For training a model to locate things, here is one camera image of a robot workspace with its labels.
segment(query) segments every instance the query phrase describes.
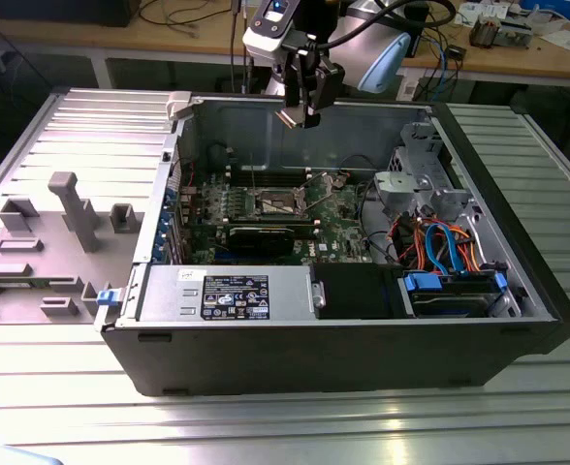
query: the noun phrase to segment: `warning label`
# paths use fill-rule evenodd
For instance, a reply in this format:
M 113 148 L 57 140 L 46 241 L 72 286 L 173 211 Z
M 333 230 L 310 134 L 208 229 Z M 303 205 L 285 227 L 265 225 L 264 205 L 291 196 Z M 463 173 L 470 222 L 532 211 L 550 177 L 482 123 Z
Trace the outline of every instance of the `warning label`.
M 267 276 L 206 276 L 204 320 L 269 320 Z

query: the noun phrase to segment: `metal bracket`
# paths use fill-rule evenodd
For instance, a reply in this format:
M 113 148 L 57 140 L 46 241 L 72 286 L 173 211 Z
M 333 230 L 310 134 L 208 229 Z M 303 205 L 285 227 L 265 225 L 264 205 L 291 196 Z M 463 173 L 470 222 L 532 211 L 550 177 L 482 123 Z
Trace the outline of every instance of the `metal bracket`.
M 171 121 L 185 118 L 192 114 L 192 106 L 197 103 L 198 102 L 192 102 L 191 92 L 172 92 L 167 101 L 167 117 Z
M 135 264 L 130 273 L 126 295 L 121 307 L 123 320 L 135 320 L 139 314 L 139 305 L 143 300 L 145 280 L 149 274 L 147 263 Z

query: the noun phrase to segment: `metal slotted surface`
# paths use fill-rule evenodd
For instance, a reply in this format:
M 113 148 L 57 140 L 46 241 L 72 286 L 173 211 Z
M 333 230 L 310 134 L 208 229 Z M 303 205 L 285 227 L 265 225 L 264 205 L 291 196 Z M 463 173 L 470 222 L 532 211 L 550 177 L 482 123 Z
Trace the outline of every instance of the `metal slotted surface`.
M 48 180 L 55 171 L 73 171 L 79 195 L 91 199 L 95 211 L 127 202 L 144 212 L 171 132 L 167 99 L 166 92 L 84 89 L 50 96 L 0 179 L 0 208 L 17 196 L 41 211 L 63 211 Z
M 503 127 L 486 117 L 496 125 L 481 136 L 512 132 L 536 148 L 519 120 Z M 559 165 L 522 167 L 491 165 L 509 196 L 527 178 L 570 194 Z M 535 229 L 549 219 L 533 203 L 516 209 Z M 566 209 L 554 212 L 570 221 Z M 558 233 L 551 228 L 542 231 Z M 570 273 L 570 260 L 563 263 L 555 270 Z M 138 394 L 91 325 L 0 326 L 0 443 L 71 465 L 568 463 L 570 340 L 518 360 L 484 387 L 184 399 Z
M 450 109 L 570 297 L 570 163 L 528 116 L 504 107 Z

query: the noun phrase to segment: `wire bundle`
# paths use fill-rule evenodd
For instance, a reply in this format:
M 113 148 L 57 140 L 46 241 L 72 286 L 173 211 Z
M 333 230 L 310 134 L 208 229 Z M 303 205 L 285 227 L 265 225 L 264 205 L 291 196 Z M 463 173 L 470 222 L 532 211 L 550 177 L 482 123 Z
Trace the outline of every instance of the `wire bundle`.
M 388 234 L 392 240 L 395 240 L 394 236 L 398 226 L 403 221 L 402 217 L 398 217 L 393 223 Z M 442 263 L 442 258 L 448 251 L 454 271 L 481 271 L 476 259 L 474 237 L 459 226 L 433 218 L 423 218 L 420 222 L 413 218 L 410 227 L 412 228 L 412 244 L 398 256 L 398 263 L 409 269 L 428 270 L 446 275 L 449 274 L 449 270 Z M 437 255 L 433 251 L 435 238 L 445 240 Z
M 432 13 L 430 13 L 429 16 L 432 19 L 435 19 Z M 449 67 L 449 60 L 446 56 L 445 50 L 450 44 L 449 39 L 437 27 L 433 27 L 430 29 L 436 33 L 436 35 L 438 36 L 438 39 L 437 40 L 434 39 L 428 33 L 424 33 L 421 36 L 421 38 L 424 41 L 427 41 L 429 43 L 431 52 L 433 53 L 433 55 L 438 60 L 438 63 L 436 64 L 436 67 L 434 68 L 433 72 L 431 73 L 431 76 L 427 80 L 427 83 L 424 85 L 420 84 L 421 90 L 419 91 L 418 94 L 416 94 L 414 96 L 413 100 L 415 100 L 415 101 L 419 100 L 421 98 L 421 96 L 423 96 L 424 93 L 425 93 L 425 100 L 427 100 L 429 92 L 433 92 L 432 97 L 429 100 L 431 102 L 434 102 L 438 98 L 438 96 L 440 96 L 441 94 L 444 94 L 445 92 L 447 92 L 449 90 L 451 91 L 449 94 L 449 100 L 451 100 L 451 98 L 453 97 L 453 94 L 456 90 L 456 87 L 458 86 L 459 72 L 461 71 L 461 68 L 463 66 L 463 62 L 461 60 L 457 60 L 454 58 L 454 61 L 456 64 L 456 70 L 449 77 L 446 77 L 446 73 L 447 73 L 448 67 Z M 439 69 L 442 69 L 441 74 L 440 74 L 440 80 L 438 81 L 438 83 L 436 85 L 431 86 L 431 80 L 435 77 L 435 75 Z

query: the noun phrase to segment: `blue latch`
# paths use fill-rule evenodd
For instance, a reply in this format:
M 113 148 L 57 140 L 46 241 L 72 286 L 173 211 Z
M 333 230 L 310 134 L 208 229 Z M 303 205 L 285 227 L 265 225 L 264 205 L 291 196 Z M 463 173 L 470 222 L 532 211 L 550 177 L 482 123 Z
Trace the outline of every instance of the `blue latch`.
M 440 291 L 442 289 L 440 277 L 433 273 L 410 273 L 403 281 L 408 292 L 417 289 L 420 291 Z
M 98 305 L 116 307 L 121 305 L 121 302 L 123 302 L 124 291 L 125 288 L 106 289 L 105 291 L 100 291 L 98 292 L 98 296 L 95 301 L 98 302 Z
M 507 278 L 502 273 L 494 274 L 494 279 L 496 280 L 496 284 L 500 288 L 501 291 L 507 289 Z

